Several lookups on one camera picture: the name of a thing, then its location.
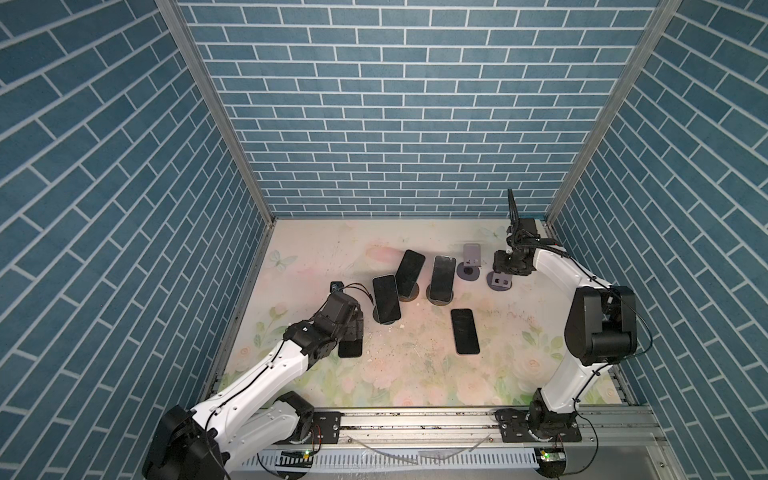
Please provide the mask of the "black phone front stand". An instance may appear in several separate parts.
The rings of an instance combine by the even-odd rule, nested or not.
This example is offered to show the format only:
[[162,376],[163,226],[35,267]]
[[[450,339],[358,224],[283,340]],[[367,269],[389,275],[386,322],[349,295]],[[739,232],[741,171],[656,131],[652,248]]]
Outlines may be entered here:
[[363,340],[341,341],[338,345],[338,356],[344,358],[359,358],[363,354]]

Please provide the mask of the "black phone stand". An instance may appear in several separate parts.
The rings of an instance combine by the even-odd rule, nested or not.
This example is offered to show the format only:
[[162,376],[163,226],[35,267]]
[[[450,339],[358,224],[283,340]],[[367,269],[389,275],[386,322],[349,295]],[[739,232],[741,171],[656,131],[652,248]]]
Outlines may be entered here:
[[344,358],[359,358],[363,354],[363,340],[341,341],[338,345],[338,356]]
[[385,275],[373,279],[375,299],[375,319],[382,325],[390,325],[402,318],[399,294],[394,275]]

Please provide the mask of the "grey phone stand front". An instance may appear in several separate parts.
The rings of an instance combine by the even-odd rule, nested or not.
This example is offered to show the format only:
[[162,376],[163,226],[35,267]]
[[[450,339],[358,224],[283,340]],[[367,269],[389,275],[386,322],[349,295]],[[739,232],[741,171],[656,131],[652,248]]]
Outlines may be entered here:
[[487,284],[488,287],[497,292],[504,292],[511,289],[513,284],[513,276],[506,273],[500,273],[491,271],[488,273],[487,277]]

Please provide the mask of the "black phone pink case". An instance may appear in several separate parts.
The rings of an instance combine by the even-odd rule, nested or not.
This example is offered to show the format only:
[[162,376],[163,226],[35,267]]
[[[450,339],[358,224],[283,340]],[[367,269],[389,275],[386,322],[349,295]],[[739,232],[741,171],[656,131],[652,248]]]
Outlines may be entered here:
[[456,352],[459,355],[480,353],[478,334],[471,309],[452,309],[451,323]]

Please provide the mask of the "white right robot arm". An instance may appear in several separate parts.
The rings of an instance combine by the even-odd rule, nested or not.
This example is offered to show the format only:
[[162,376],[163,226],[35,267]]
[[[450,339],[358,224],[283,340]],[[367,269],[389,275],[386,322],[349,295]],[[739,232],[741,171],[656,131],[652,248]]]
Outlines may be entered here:
[[526,410],[495,412],[502,441],[578,442],[581,397],[604,371],[636,353],[635,294],[628,287],[607,285],[581,266],[557,241],[525,228],[510,214],[507,248],[494,253],[488,285],[511,288],[514,276],[545,274],[571,299],[564,327],[567,353],[547,384],[533,394]]

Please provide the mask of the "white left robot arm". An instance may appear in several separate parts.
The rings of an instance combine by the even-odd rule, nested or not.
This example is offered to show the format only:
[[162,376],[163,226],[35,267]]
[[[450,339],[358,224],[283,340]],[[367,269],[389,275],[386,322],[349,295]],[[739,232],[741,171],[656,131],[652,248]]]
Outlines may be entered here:
[[328,357],[364,319],[359,302],[329,294],[307,320],[293,323],[254,367],[197,405],[160,418],[141,473],[146,479],[227,479],[264,448],[304,439],[313,406],[286,385]]

